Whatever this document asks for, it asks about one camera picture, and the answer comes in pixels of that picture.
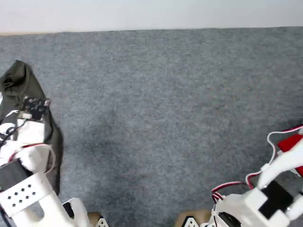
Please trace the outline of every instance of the dark green bag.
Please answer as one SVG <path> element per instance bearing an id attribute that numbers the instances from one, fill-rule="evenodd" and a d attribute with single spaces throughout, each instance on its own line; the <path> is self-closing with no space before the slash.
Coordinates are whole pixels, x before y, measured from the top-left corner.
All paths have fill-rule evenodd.
<path id="1" fill-rule="evenodd" d="M 17 110 L 24 96 L 45 98 L 30 66 L 15 61 L 11 68 L 0 78 L 0 138 L 11 130 L 17 121 Z M 56 154 L 55 168 L 47 174 L 56 193 L 60 190 L 60 166 L 63 156 L 63 137 L 60 128 L 49 113 L 45 124 L 45 143 L 52 145 Z"/>

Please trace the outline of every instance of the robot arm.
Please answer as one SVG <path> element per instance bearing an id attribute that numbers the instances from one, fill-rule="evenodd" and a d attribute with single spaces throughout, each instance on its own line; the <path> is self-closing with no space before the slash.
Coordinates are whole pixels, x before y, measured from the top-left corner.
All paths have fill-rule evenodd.
<path id="1" fill-rule="evenodd" d="M 300 140 L 292 149 L 279 156 L 261 174 L 258 188 L 262 189 L 272 182 L 280 173 L 303 166 L 303 140 Z M 286 215 L 290 220 L 295 220 L 303 214 L 303 192 L 295 198 Z"/>
<path id="2" fill-rule="evenodd" d="M 303 140 L 262 168 L 256 188 L 243 195 L 218 198 L 209 218 L 205 210 L 184 212 L 175 227 L 287 227 L 303 214 L 303 192 L 293 198 L 275 178 L 300 166 L 303 166 Z"/>

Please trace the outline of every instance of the white plastic bracket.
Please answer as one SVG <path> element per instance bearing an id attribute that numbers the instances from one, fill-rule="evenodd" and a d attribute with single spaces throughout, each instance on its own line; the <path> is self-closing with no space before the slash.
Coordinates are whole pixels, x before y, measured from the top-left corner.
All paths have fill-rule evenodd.
<path id="1" fill-rule="evenodd" d="M 0 204 L 9 217 L 41 200 L 52 191 L 43 172 L 38 172 L 0 193 Z"/>

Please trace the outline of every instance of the white wire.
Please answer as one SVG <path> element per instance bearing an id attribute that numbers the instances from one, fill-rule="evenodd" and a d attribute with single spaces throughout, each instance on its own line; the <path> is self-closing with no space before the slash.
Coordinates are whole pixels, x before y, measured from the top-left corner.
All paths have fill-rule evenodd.
<path id="1" fill-rule="evenodd" d="M 293 129 L 290 129 L 290 130 L 286 130 L 286 131 L 272 131 L 270 132 L 268 135 L 267 135 L 267 142 L 270 144 L 270 146 L 272 147 L 273 149 L 273 154 L 271 156 L 271 159 L 269 161 L 269 163 L 267 163 L 267 165 L 270 165 L 275 157 L 276 157 L 276 146 L 274 145 L 274 143 L 270 140 L 270 136 L 273 135 L 273 134 L 286 134 L 286 133 L 290 133 L 290 132 L 293 132 L 293 131 L 297 131 L 297 130 L 300 130 L 303 128 L 303 125 L 299 126 L 299 127 L 296 127 L 296 128 L 293 128 Z M 255 172 L 255 173 L 251 173 L 251 174 L 248 174 L 246 177 L 245 177 L 245 182 L 247 183 L 248 186 L 250 186 L 250 183 L 248 181 L 249 177 L 251 175 L 259 175 L 263 172 L 263 170 L 260 170 L 258 172 Z"/>
<path id="2" fill-rule="evenodd" d="M 51 152 L 51 154 L 52 154 L 52 156 L 53 156 L 53 159 L 52 159 L 51 168 L 50 168 L 48 171 L 46 171 L 45 174 L 50 173 L 50 172 L 55 168 L 55 163 L 56 163 L 56 155 L 55 155 L 55 152 L 53 151 L 53 147 L 50 146 L 50 145 L 49 145 L 49 150 L 50 150 L 50 152 Z"/>

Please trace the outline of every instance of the wooden base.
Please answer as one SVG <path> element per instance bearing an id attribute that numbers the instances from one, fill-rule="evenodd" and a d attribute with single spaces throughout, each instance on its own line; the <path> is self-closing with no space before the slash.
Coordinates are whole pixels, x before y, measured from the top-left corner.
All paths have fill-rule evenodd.
<path id="1" fill-rule="evenodd" d="M 101 214 L 98 212 L 89 212 L 87 213 L 87 216 L 89 217 L 90 224 L 95 227 L 101 217 Z"/>
<path id="2" fill-rule="evenodd" d="M 187 216 L 193 216 L 197 222 L 197 224 L 200 226 L 202 223 L 207 223 L 211 217 L 211 211 L 210 210 L 189 210 L 182 212 L 175 223 L 175 227 L 182 227 L 184 220 Z"/>

